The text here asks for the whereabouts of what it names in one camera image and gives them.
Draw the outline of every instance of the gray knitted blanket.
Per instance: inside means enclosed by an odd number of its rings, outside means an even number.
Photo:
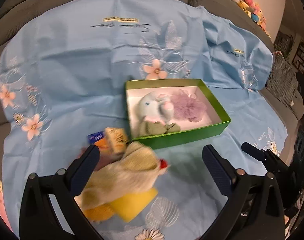
[[[282,54],[276,53],[275,62],[265,87],[286,107],[291,105],[298,81],[295,71]]]

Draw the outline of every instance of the blue sheet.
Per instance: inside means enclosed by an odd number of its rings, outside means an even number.
[[[286,129],[257,92],[271,64],[271,52],[252,33],[176,0],[75,0],[33,19],[0,58],[0,97],[11,122],[3,192],[14,233],[28,175],[68,167],[88,134],[128,130],[124,82],[151,77],[143,67],[149,65],[157,78],[202,78],[232,119],[219,136],[156,151],[171,164],[156,181],[158,196],[179,210],[161,231],[167,239],[199,237],[227,200],[202,163],[203,146],[212,144],[235,168],[257,175],[265,168],[241,144],[276,154],[283,148]],[[128,225],[114,216],[94,226],[107,239],[134,239],[147,228],[151,205]]]

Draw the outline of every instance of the pile of stuffed animals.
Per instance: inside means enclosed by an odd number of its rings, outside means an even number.
[[[253,0],[231,0],[235,2],[262,30],[271,38],[266,30],[266,19],[258,3]]]

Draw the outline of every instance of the silver screw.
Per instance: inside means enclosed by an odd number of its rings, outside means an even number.
[[[59,169],[59,170],[57,171],[57,174],[61,176],[61,175],[64,175],[65,172],[66,172],[65,169]]]
[[[271,173],[271,172],[268,172],[267,176],[268,176],[269,179],[273,179],[274,178],[274,174]]]
[[[31,173],[29,176],[28,176],[30,179],[34,179],[36,177],[36,174],[35,173]]]
[[[237,169],[236,173],[243,176],[245,174],[245,171],[243,169]]]

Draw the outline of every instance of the peach flower print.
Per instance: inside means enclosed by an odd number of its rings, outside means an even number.
[[[43,126],[43,122],[39,122],[39,114],[35,114],[33,119],[28,119],[26,125],[22,126],[22,130],[27,132],[27,139],[30,141],[34,136],[39,135],[39,129]]]
[[[0,92],[0,99],[3,100],[3,107],[4,109],[10,105],[11,107],[14,106],[12,100],[16,97],[14,92],[9,92],[5,85],[2,85],[2,91]]]
[[[145,79],[159,79],[166,78],[167,72],[161,70],[161,63],[158,59],[153,59],[152,66],[144,65],[143,69],[148,75]]]

